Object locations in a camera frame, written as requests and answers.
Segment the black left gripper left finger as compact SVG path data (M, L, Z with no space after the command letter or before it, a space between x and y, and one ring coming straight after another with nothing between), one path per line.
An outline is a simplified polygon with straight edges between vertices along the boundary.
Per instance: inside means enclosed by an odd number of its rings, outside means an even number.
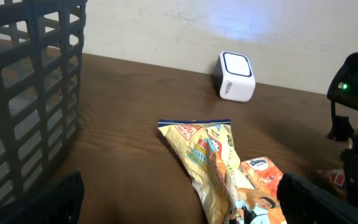
M85 186L76 171L0 208L0 224L78 223Z

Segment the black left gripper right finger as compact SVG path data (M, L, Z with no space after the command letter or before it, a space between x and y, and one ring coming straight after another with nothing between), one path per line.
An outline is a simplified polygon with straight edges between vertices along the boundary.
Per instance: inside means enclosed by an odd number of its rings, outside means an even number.
M287 223L358 224L358 208L292 173L279 181L277 198Z

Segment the orange Top chocolate bar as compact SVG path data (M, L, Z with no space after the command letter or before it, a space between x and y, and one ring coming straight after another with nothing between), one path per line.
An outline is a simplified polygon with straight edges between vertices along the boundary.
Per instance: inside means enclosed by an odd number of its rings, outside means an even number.
M339 198L347 200L346 176L343 169L319 170L318 174Z

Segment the orange tissue pack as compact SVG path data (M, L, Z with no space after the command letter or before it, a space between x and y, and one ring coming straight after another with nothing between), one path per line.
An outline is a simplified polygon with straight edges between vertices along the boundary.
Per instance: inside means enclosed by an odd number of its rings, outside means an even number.
M278 184L283 172L268 157L242 161L241 169L255 189L277 198Z

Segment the yellow snack chip bag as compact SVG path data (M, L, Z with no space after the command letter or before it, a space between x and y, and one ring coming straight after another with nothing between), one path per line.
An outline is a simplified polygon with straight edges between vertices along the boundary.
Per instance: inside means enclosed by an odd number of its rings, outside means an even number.
M189 174L209 223L286 223L278 199L243 173L230 120L161 119L158 129Z

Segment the grey plastic shopping basket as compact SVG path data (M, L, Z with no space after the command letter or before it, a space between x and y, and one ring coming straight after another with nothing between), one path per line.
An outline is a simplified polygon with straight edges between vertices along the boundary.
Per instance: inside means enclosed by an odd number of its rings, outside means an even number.
M0 207L44 184L78 128L86 0L0 1Z

